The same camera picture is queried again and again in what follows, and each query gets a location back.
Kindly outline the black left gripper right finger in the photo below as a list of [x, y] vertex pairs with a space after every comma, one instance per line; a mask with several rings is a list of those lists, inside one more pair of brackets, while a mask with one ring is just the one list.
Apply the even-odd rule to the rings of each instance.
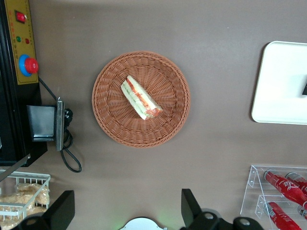
[[181, 190], [181, 215], [185, 224], [182, 230], [232, 229], [232, 224], [225, 221], [218, 211], [201, 208], [190, 189]]

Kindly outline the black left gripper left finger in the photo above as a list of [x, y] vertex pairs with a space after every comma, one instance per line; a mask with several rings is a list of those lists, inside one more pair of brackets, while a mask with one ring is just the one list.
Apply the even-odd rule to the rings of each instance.
[[64, 191], [42, 215], [32, 216], [18, 224], [19, 230], [66, 230], [75, 216], [75, 193]]

